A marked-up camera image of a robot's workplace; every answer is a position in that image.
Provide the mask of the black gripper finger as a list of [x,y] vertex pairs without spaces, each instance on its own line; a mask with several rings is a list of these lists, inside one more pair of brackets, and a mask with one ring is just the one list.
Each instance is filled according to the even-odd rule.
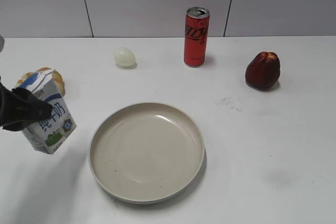
[[1,128],[21,131],[33,123],[49,120],[52,105],[25,88],[9,90],[1,84]]

